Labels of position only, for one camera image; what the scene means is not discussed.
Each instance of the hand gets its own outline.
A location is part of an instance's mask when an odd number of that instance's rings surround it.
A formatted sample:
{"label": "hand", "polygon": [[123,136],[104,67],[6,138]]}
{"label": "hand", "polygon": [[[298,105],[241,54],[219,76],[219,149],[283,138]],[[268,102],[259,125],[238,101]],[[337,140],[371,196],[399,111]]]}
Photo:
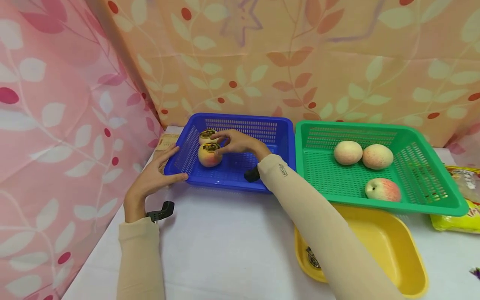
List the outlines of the hand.
{"label": "hand", "polygon": [[218,143],[226,140],[225,145],[216,151],[218,155],[252,152],[258,161],[261,161],[265,156],[271,154],[264,143],[235,129],[219,131],[210,137],[211,140],[216,138],[219,138]]}
{"label": "hand", "polygon": [[173,144],[165,151],[155,153],[152,162],[138,175],[135,182],[129,188],[127,195],[135,195],[136,197],[144,199],[167,185],[187,180],[188,174],[166,176],[159,171],[160,165],[177,153],[179,149],[178,146]]}
{"label": "hand", "polygon": [[123,204],[125,222],[132,223],[145,217],[145,199],[161,188],[188,179],[188,174],[163,175],[160,165],[178,152],[180,148],[175,144],[163,152],[154,153],[153,160],[138,175],[135,182],[128,189]]}

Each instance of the person's left hand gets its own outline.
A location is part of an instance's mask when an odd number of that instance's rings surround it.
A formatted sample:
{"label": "person's left hand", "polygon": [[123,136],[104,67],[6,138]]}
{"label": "person's left hand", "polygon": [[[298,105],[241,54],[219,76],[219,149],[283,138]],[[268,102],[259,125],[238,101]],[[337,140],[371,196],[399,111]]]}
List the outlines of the person's left hand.
{"label": "person's left hand", "polygon": [[125,209],[125,222],[133,223],[145,217],[145,199],[161,188],[188,179],[188,174],[163,175],[160,165],[178,152],[180,148],[175,144],[163,152],[155,153],[153,160],[138,175],[135,182],[125,195],[123,207]]}

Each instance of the orange floral backdrop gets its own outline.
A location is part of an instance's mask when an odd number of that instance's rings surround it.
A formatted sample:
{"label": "orange floral backdrop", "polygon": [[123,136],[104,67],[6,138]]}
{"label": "orange floral backdrop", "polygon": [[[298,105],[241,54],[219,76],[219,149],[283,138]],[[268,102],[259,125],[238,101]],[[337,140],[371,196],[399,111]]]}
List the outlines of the orange floral backdrop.
{"label": "orange floral backdrop", "polygon": [[480,2],[102,0],[165,124],[195,112],[405,124],[480,112]]}

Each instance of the peach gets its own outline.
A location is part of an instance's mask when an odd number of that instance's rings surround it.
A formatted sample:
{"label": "peach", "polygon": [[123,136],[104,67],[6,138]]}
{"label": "peach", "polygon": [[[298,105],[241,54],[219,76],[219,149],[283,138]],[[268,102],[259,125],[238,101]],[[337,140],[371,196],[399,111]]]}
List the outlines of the peach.
{"label": "peach", "polygon": [[198,148],[198,161],[202,166],[211,168],[215,167],[222,161],[222,156],[215,154],[215,151],[220,149],[217,143],[205,143]]}
{"label": "peach", "polygon": [[400,202],[402,195],[398,185],[387,178],[375,178],[365,185],[365,194],[369,199]]}
{"label": "peach", "polygon": [[373,170],[385,169],[393,162],[393,153],[380,144],[373,144],[363,150],[363,164]]}
{"label": "peach", "polygon": [[211,140],[210,137],[216,133],[213,129],[206,129],[200,133],[198,143],[203,145],[205,143],[218,143],[218,139]]}
{"label": "peach", "polygon": [[339,142],[333,150],[333,156],[337,162],[344,166],[356,164],[362,155],[360,144],[354,141]]}

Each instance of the beige arm sleeve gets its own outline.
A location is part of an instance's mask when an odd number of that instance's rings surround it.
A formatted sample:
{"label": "beige arm sleeve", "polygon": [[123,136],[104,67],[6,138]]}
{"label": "beige arm sleeve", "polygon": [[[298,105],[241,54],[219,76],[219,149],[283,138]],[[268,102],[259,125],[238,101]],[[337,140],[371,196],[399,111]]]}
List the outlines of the beige arm sleeve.
{"label": "beige arm sleeve", "polygon": [[119,226],[121,262],[118,300],[164,300],[158,225],[146,217]]}
{"label": "beige arm sleeve", "polygon": [[312,249],[337,300],[404,299],[344,218],[280,156],[265,157],[258,170]]}

